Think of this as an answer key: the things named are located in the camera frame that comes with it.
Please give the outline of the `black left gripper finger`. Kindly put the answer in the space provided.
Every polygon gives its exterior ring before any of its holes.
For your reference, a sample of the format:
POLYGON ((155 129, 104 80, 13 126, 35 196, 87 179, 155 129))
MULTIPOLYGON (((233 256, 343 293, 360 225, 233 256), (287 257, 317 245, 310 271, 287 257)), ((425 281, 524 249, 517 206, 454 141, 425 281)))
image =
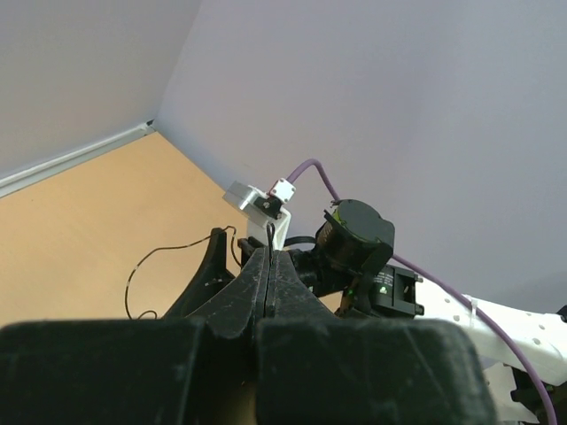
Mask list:
POLYGON ((1 330, 4 424, 212 424, 263 383, 269 251, 194 310, 1 330))

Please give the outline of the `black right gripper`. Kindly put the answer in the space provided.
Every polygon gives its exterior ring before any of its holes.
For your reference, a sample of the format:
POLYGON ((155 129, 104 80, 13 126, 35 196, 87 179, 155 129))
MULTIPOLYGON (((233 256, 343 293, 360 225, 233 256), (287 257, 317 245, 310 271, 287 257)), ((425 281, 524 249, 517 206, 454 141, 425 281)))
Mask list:
POLYGON ((407 320, 423 315, 423 305, 417 274, 389 263, 393 224, 362 201, 332 205, 314 236, 278 240, 267 223, 238 241, 244 262, 264 247, 271 262, 271 318, 257 326, 258 423, 496 423, 465 333, 407 320), (336 293, 337 317, 321 301, 336 293))

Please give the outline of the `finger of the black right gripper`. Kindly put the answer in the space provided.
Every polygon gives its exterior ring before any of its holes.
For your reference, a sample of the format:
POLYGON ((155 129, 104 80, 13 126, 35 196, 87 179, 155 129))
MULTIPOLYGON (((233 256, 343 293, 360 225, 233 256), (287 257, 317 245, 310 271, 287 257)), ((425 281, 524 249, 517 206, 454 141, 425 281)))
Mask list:
POLYGON ((164 318, 189 316, 235 278, 227 269, 227 230, 213 228, 207 240, 205 256, 197 272, 163 314, 164 318))

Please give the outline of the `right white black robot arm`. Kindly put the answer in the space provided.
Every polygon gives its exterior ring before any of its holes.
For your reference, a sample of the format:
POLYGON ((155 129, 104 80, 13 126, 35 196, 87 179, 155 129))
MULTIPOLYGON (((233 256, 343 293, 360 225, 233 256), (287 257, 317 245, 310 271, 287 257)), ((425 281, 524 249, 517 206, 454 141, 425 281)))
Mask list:
POLYGON ((566 408, 566 313, 531 313, 465 296, 393 253, 394 226, 373 207, 339 199, 313 236, 287 236, 289 217, 273 197, 260 203, 262 223, 245 238, 214 228, 195 276, 167 316, 189 316, 227 291, 232 255, 247 271, 264 251, 268 282, 258 290, 268 317, 294 318, 341 296, 343 319, 441 320, 461 328, 477 352, 494 364, 486 370, 501 417, 525 423, 562 421, 566 408))

